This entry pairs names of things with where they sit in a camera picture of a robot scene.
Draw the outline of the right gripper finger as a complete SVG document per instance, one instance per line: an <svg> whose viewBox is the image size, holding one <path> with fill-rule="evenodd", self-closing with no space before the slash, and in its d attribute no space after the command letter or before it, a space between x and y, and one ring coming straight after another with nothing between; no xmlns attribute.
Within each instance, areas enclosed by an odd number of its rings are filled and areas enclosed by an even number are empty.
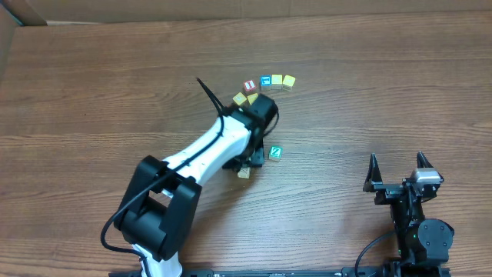
<svg viewBox="0 0 492 277"><path fill-rule="evenodd" d="M422 151L419 151L416 156L417 159L417 167L419 169L422 168L432 168L432 164L428 161L425 154Z"/></svg>
<svg viewBox="0 0 492 277"><path fill-rule="evenodd" d="M381 189L382 186L383 186L383 180L377 163L377 156L375 153L372 153L370 157L367 176L363 186L363 191L376 192L377 190Z"/></svg>

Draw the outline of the white natural wood block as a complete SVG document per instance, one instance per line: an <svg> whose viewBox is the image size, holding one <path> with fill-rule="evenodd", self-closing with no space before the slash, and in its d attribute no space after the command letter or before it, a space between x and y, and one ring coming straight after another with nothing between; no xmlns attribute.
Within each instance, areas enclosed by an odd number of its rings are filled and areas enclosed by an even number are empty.
<svg viewBox="0 0 492 277"><path fill-rule="evenodd" d="M251 167L242 167L239 169L237 176L240 179L249 179L251 175Z"/></svg>

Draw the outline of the green letter Z block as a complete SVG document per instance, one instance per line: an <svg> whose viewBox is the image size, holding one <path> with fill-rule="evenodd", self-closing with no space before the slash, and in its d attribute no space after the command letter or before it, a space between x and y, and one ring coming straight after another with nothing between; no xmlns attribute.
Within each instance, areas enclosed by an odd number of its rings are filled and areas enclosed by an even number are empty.
<svg viewBox="0 0 492 277"><path fill-rule="evenodd" d="M268 158L273 161L280 161L283 154L283 148L280 146L273 145L268 153Z"/></svg>

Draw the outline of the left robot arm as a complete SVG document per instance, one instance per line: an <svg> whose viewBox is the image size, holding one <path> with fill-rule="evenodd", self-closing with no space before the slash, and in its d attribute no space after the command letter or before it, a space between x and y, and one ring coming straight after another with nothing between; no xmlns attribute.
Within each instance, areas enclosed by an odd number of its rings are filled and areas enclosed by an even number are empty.
<svg viewBox="0 0 492 277"><path fill-rule="evenodd" d="M263 138L276 123L274 100L222 108L217 121L179 153L141 160L112 224L131 244L141 269L136 276L180 276L178 252L188 237L204 184L220 169L239 172L264 164Z"/></svg>

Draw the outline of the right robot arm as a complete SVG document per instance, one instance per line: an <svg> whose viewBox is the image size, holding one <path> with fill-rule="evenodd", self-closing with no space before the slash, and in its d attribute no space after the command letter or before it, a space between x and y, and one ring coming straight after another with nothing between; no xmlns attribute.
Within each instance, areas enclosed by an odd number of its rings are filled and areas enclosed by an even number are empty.
<svg viewBox="0 0 492 277"><path fill-rule="evenodd" d="M437 197L444 177L423 152L417 167L400 184L384 184L375 154L370 156L363 191L375 194L376 205L389 205L394 222L399 258L389 262L387 273L397 276L442 276L449 259L454 229L440 219L428 219L422 204Z"/></svg>

